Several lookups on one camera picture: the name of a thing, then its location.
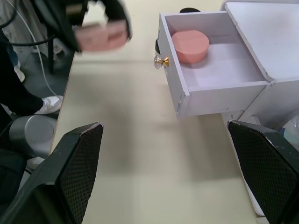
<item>shoe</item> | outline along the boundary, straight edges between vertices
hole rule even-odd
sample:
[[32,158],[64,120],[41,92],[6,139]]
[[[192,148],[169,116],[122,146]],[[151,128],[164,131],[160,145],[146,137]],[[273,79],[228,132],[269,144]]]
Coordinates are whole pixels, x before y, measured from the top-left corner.
[[43,100],[43,106],[35,114],[49,114],[60,110],[63,97],[53,96],[53,97],[43,98],[42,100]]
[[18,64],[17,64],[16,66],[14,66],[14,71],[15,71],[15,73],[17,74],[19,80],[20,80],[21,82],[24,82],[24,80],[25,80],[25,75],[24,75],[24,73],[20,70],[20,67],[21,67],[21,63],[18,62]]
[[[200,13],[200,11],[196,8],[183,8],[179,13]],[[156,44],[155,44],[155,55],[156,56],[161,56],[160,54],[160,48],[158,45],[158,39],[156,39]]]

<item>pink disc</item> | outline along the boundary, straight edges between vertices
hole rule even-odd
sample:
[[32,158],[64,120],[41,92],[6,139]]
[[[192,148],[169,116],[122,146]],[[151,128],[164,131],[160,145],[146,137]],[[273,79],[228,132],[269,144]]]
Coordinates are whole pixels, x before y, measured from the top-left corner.
[[178,60],[184,63],[202,61],[207,54],[210,42],[206,35],[197,30],[184,30],[172,36]]

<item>white sneaker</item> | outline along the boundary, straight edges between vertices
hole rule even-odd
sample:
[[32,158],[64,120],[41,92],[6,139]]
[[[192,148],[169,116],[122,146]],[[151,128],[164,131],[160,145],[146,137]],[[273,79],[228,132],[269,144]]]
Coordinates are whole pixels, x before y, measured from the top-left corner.
[[49,114],[60,110],[62,100],[63,100],[62,96],[43,98],[43,106],[35,114]]
[[18,64],[17,64],[16,66],[14,66],[14,71],[15,71],[15,73],[17,74],[19,80],[20,80],[21,82],[24,82],[24,80],[25,80],[25,75],[24,75],[24,73],[20,70],[20,67],[21,67],[21,63],[18,62]]

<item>box lid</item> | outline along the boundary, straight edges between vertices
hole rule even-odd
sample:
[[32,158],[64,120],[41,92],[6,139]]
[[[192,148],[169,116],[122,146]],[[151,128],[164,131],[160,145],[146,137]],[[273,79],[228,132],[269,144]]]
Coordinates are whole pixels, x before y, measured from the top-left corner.
[[227,2],[225,9],[268,81],[299,78],[299,4]]

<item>pants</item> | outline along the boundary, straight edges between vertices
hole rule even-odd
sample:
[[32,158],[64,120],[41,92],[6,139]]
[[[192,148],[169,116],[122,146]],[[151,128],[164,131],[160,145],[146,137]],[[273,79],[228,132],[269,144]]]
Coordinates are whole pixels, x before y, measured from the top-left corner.
[[[43,100],[29,93],[20,82],[10,61],[5,46],[0,44],[0,103],[6,105],[18,115],[32,115],[43,106]],[[10,122],[2,106],[0,106],[0,132],[1,127]]]
[[[2,30],[0,30],[0,40],[9,41],[4,35]],[[13,66],[17,66],[19,62],[19,58],[17,53],[15,53],[13,46],[11,44],[6,45],[6,50],[8,52],[9,58]]]

